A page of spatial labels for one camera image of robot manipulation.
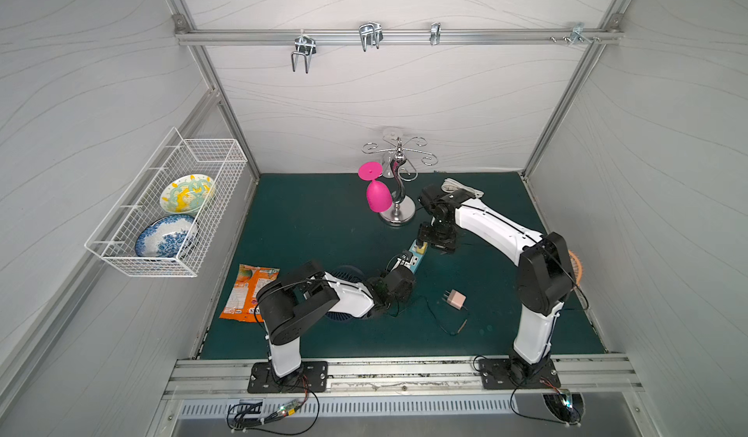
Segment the pink USB plug adapter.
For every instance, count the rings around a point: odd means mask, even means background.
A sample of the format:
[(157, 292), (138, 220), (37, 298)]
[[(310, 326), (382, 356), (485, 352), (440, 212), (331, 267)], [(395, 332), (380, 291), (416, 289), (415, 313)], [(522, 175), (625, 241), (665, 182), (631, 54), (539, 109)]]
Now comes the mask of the pink USB plug adapter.
[(450, 290), (444, 293), (444, 301), (455, 310), (463, 310), (467, 297), (457, 290)]

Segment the light blue power strip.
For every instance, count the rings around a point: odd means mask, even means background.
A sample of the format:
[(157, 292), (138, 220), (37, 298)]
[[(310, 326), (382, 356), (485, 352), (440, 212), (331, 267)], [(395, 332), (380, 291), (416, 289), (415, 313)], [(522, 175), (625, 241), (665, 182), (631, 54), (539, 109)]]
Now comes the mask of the light blue power strip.
[(429, 245), (426, 242), (420, 240), (414, 240), (413, 244), (411, 244), (410, 248), (408, 249), (409, 257), (406, 265), (408, 269), (412, 271), (412, 273), (416, 273), (416, 271), (418, 271), (418, 267), (423, 261), (428, 247)]

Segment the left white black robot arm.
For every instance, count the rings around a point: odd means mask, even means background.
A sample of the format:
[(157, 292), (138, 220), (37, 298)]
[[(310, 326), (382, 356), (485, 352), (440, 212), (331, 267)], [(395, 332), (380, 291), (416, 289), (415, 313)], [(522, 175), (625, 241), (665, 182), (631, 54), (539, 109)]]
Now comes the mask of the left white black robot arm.
[(320, 320), (377, 318), (404, 305), (415, 282), (414, 266), (401, 261), (383, 277), (370, 279), (351, 266), (331, 273), (317, 261), (281, 275), (256, 295), (274, 376), (283, 379), (300, 370), (300, 339)]

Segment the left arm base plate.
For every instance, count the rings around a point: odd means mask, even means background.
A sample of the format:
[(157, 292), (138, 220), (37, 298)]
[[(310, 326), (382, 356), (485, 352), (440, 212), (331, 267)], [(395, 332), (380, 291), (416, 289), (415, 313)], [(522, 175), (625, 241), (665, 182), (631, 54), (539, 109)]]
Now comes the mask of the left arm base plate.
[(325, 392), (328, 363), (326, 361), (303, 361), (286, 376), (276, 374), (270, 361), (257, 362), (251, 369), (247, 385), (249, 394)]

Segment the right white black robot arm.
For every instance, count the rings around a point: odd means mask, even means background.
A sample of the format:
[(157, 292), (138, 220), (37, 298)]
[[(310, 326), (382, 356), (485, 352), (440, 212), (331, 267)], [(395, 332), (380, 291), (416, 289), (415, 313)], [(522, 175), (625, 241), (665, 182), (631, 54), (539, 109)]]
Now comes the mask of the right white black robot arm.
[(557, 318), (578, 286), (568, 244), (557, 233), (530, 230), (490, 208), (466, 188), (424, 187), (419, 203), (432, 220), (420, 225), (416, 246), (451, 254), (466, 230), (498, 249), (517, 267), (515, 290), (522, 304), (513, 356), (536, 366), (549, 358)]

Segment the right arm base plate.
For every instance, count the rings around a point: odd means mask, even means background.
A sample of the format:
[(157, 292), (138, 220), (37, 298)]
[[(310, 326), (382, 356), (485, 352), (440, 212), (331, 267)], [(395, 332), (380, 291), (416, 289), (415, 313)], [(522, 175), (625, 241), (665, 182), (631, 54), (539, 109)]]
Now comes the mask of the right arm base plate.
[(547, 357), (529, 365), (519, 357), (487, 358), (477, 356), (473, 368), (488, 390), (561, 388), (553, 361)]

